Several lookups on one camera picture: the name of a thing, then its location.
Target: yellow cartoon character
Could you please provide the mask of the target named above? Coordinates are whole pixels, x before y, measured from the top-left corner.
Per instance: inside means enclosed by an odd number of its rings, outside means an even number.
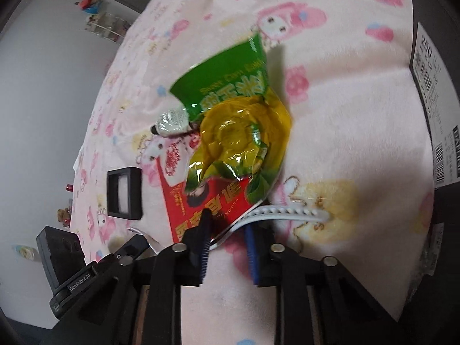
[[[274,203],[289,205],[303,202],[311,209],[326,210],[327,223],[293,224],[290,230],[301,244],[327,244],[349,239],[358,223],[358,190],[349,180],[316,182],[301,185],[296,177],[289,177],[273,194]]]
[[[145,151],[146,147],[152,141],[152,134],[148,130],[141,131],[133,136],[131,141],[131,149],[135,153]]]
[[[155,53],[156,47],[157,47],[156,43],[149,44],[149,47],[147,48],[147,52],[149,53],[149,55],[152,55]]]
[[[124,113],[126,109],[131,105],[131,101],[127,99],[121,100],[120,107],[118,108],[118,112],[120,114]]]

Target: red object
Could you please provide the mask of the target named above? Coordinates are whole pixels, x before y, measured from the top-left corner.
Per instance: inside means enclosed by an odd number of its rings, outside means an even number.
[[[93,0],[81,0],[78,6],[80,9],[86,9],[88,6],[90,6],[93,3]]]
[[[191,199],[183,192],[185,183],[170,187],[164,177],[160,160],[156,159],[156,163],[174,242],[182,239],[186,229],[197,225],[205,207],[211,209],[214,215],[212,235],[216,236],[254,206],[244,196],[244,190],[249,185],[247,177],[235,182],[211,178],[201,196]]]

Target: snack bag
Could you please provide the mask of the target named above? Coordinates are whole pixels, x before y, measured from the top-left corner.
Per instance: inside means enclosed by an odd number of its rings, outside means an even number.
[[[291,118],[268,84],[259,34],[193,67],[171,87],[201,143],[189,162],[186,192],[209,177],[250,177],[249,203],[263,200],[276,180]]]

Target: screw head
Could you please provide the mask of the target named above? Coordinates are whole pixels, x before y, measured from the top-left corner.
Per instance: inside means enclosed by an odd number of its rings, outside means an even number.
[[[133,263],[133,257],[130,255],[124,255],[118,260],[118,263],[122,266],[129,266],[131,263]]]
[[[271,244],[270,249],[273,253],[282,253],[283,251],[286,250],[284,245],[282,244]]]
[[[187,250],[187,245],[185,245],[183,242],[178,242],[172,246],[172,250],[173,252],[184,252]]]
[[[324,263],[326,266],[334,267],[334,266],[337,265],[337,258],[331,257],[331,256],[324,257],[323,263]]]

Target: white cable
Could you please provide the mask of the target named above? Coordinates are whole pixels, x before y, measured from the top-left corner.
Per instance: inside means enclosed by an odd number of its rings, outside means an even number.
[[[325,210],[309,209],[306,206],[259,206],[234,223],[220,238],[212,239],[209,250],[221,246],[236,230],[249,225],[249,223],[260,222],[262,220],[294,220],[298,222],[325,223],[329,220],[329,217],[329,212]]]

